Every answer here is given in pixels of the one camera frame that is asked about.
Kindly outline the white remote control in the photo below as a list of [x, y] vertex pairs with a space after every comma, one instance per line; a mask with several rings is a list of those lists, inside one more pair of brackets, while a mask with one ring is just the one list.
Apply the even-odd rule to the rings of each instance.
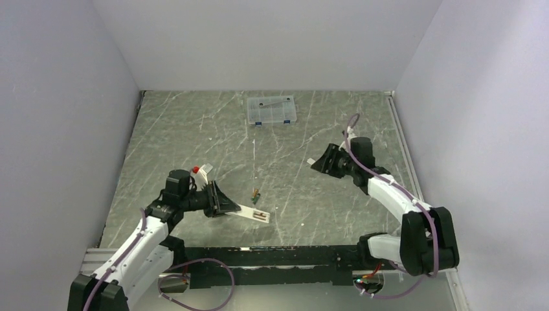
[[238, 207], [240, 208], [239, 210], [227, 212], [227, 214], [231, 216], [239, 216], [265, 224], [268, 224], [270, 222], [270, 214], [268, 212], [240, 204], [238, 204]]

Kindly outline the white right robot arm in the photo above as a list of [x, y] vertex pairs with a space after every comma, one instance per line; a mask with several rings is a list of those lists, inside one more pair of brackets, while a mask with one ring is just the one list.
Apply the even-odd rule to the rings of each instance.
[[387, 169], [377, 166], [369, 138], [352, 138], [348, 146], [329, 144], [319, 159], [309, 158], [307, 162], [322, 174], [338, 179], [352, 177], [355, 186], [399, 221], [399, 236], [371, 233], [360, 237], [356, 253], [360, 266], [372, 269], [386, 260], [417, 276], [434, 275], [459, 265], [450, 211], [417, 199]]

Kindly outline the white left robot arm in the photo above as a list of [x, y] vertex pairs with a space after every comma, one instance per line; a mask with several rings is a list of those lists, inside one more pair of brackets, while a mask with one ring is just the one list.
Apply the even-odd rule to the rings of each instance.
[[140, 210], [139, 223], [114, 255], [90, 275], [75, 278], [68, 310], [133, 310], [161, 273], [185, 266], [184, 242], [170, 233], [186, 212], [215, 217], [240, 209], [216, 182], [198, 187], [189, 170], [170, 171], [159, 197]]

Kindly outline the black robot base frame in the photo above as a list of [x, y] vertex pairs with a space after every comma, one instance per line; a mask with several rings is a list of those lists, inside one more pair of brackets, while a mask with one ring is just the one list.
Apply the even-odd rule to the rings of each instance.
[[361, 275], [394, 271], [387, 260], [368, 258], [362, 242], [335, 246], [187, 247], [182, 239], [168, 236], [160, 245], [174, 254], [167, 271], [187, 272], [192, 289], [232, 284], [351, 286]]

